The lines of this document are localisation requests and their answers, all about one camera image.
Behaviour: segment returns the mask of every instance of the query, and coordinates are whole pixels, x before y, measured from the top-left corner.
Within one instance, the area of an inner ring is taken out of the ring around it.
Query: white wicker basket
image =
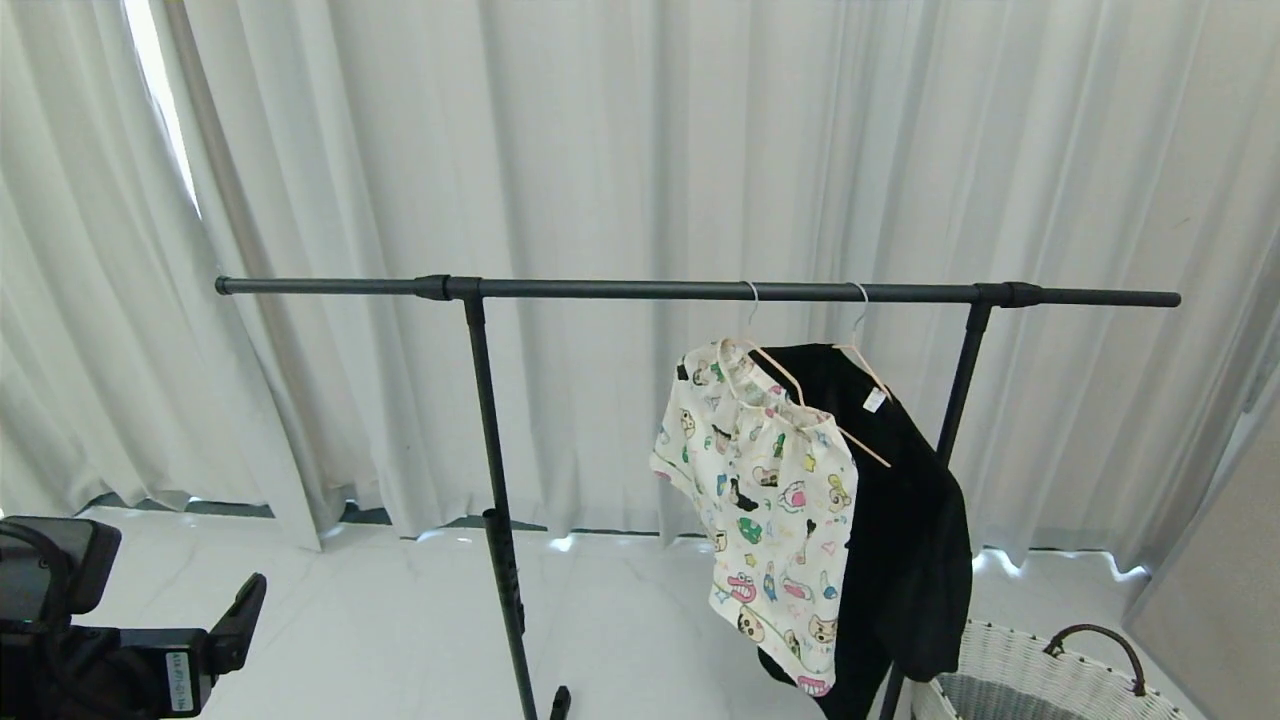
[[[1120,643],[1134,676],[1062,648],[1073,633],[1093,630]],[[960,669],[915,685],[916,720],[1185,720],[1147,688],[1133,647],[1116,632],[1071,625],[1047,643],[1018,630],[969,620]]]

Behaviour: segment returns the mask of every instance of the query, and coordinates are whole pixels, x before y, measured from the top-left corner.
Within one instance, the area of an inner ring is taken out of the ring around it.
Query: basket handle
[[[1103,628],[1101,625],[1089,625],[1089,624],[1071,625],[1069,628],[1064,628],[1062,632],[1053,635],[1053,639],[1048,641],[1048,644],[1044,646],[1044,652],[1051,657],[1057,657],[1059,655],[1062,655],[1062,651],[1065,650],[1062,647],[1062,641],[1065,641],[1069,635],[1079,633],[1080,630],[1093,630],[1094,633],[1101,633],[1120,643],[1120,648],[1124,650],[1124,653],[1129,656],[1129,662],[1133,664],[1134,697],[1142,697],[1147,694],[1147,679],[1142,671],[1142,662],[1138,661],[1138,653],[1133,651],[1133,646],[1129,644],[1129,641],[1124,639],[1124,637],[1120,633],[1110,628]]]

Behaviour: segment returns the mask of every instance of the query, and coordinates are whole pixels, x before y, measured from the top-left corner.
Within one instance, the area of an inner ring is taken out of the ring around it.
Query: horizontal black rod
[[[883,284],[868,283],[746,283],[695,281],[536,281],[486,279],[430,275],[415,279],[242,279],[218,278],[223,295],[234,293],[312,293],[312,295],[417,295],[433,299],[460,299],[463,292],[481,297],[577,297],[612,300],[754,300],[797,302],[952,302],[992,305],[1130,305],[1176,307],[1176,292],[1130,290],[1041,288],[1011,283],[1032,301],[1005,302],[1005,284]],[[444,296],[440,295],[442,287]]]

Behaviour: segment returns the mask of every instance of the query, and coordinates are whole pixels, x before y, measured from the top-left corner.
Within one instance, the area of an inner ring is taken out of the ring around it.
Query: black shirt
[[[973,565],[964,496],[896,400],[863,407],[876,380],[829,345],[771,347],[810,407],[892,465],[884,468],[849,443],[858,468],[858,495],[849,530],[849,560],[836,634],[836,684],[815,698],[827,717],[865,717],[890,661],[908,678],[927,682],[955,671],[969,614]],[[768,360],[753,359],[792,398],[796,388]],[[773,660],[760,664],[791,683]]]

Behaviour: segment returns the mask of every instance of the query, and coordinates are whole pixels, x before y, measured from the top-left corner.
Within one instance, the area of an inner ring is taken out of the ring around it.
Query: marble floor
[[[269,519],[95,507],[124,533],[106,594],[81,624],[211,626],[253,571],[270,588],[248,662],[214,688],[202,717],[517,719],[484,532],[417,541],[339,525],[325,552],[283,543]],[[707,605],[707,542],[516,533],[525,644],[545,717],[559,684],[573,720],[822,717],[768,679],[750,644]],[[1100,553],[1036,553],[1020,570],[975,561],[974,618],[1037,634],[1119,626],[1146,583]],[[1074,650],[1123,666],[1119,648]],[[1201,717],[1147,660],[1152,687]]]

